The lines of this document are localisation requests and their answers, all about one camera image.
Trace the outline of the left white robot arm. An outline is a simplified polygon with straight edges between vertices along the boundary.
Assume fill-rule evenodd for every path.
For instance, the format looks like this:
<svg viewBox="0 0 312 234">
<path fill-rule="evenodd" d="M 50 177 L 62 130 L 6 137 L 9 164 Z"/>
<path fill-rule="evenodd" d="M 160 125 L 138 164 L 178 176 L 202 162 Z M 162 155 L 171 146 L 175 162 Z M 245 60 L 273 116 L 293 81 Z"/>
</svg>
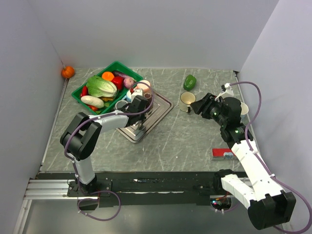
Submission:
<svg viewBox="0 0 312 234">
<path fill-rule="evenodd" d="M 143 96 L 135 96 L 123 107 L 102 115 L 86 115 L 80 112 L 75 115 L 60 138 L 64 155 L 70 159 L 75 171 L 75 180 L 79 190 L 91 196 L 97 190 L 97 176 L 93 170 L 91 154 L 95 149 L 99 135 L 112 129 L 134 125 L 145 119 L 153 103 Z"/>
</svg>

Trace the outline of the light blue white-bottom mug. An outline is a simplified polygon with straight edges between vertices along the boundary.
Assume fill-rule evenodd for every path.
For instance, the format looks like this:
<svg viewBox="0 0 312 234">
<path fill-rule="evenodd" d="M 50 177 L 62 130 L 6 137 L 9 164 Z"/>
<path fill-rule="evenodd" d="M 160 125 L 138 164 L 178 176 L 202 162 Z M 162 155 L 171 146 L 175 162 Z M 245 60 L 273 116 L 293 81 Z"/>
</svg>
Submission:
<svg viewBox="0 0 312 234">
<path fill-rule="evenodd" d="M 132 93 L 130 90 L 127 91 L 126 93 L 126 101 L 131 102 L 132 101 Z"/>
</svg>

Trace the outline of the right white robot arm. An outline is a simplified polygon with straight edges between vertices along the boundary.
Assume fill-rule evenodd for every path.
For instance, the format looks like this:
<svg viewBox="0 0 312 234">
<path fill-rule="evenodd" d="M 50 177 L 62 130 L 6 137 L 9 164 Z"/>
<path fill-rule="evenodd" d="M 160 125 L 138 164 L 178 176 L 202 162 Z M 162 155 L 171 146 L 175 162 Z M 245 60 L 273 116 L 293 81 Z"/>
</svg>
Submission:
<svg viewBox="0 0 312 234">
<path fill-rule="evenodd" d="M 208 93 L 190 106 L 195 114 L 213 119 L 220 126 L 222 139 L 238 158 L 251 183 L 246 185 L 230 169 L 220 170 L 215 173 L 214 191 L 231 193 L 247 209 L 251 223 L 258 230 L 289 222 L 296 199 L 272 179 L 262 158 L 250 150 L 250 147 L 256 148 L 256 144 L 241 122 L 240 100 L 226 97 L 216 101 L 215 96 Z"/>
</svg>

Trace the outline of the light blue faceted mug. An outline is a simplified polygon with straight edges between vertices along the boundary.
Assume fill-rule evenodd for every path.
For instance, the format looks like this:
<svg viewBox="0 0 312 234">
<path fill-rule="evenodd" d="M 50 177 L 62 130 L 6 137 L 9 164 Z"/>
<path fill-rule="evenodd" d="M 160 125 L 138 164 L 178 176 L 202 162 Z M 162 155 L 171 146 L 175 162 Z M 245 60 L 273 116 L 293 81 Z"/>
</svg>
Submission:
<svg viewBox="0 0 312 234">
<path fill-rule="evenodd" d="M 244 119 L 247 117 L 247 114 L 249 112 L 249 107 L 244 102 L 242 102 L 240 106 L 241 106 L 241 114 L 240 114 L 241 121 L 244 121 Z"/>
</svg>

